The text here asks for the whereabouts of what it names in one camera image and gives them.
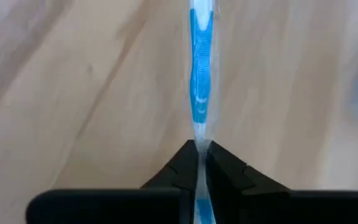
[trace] wooden surface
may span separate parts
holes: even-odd
[[[358,189],[358,1],[216,19],[214,140],[289,187]],[[192,138],[188,29],[186,1],[0,1],[0,223],[50,188],[139,187]]]

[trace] blue toothbrush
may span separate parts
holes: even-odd
[[[190,102],[196,146],[199,152],[195,223],[216,223],[205,177],[206,121],[211,92],[212,0],[190,0],[192,67]]]

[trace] wood grain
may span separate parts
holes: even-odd
[[[358,189],[358,1],[220,3],[213,139],[289,187]],[[49,188],[136,188],[193,135],[186,1],[59,4],[0,61],[0,223]]]

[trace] blue object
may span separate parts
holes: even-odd
[[[205,123],[211,92],[211,44],[213,12],[205,30],[200,29],[196,11],[190,10],[191,47],[193,63],[190,77],[190,101],[193,121]]]

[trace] toothbrush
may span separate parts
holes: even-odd
[[[199,154],[194,223],[216,223],[205,173],[208,148],[206,121],[211,92],[213,0],[190,0],[190,29],[193,59],[190,76],[190,102],[195,143]]]

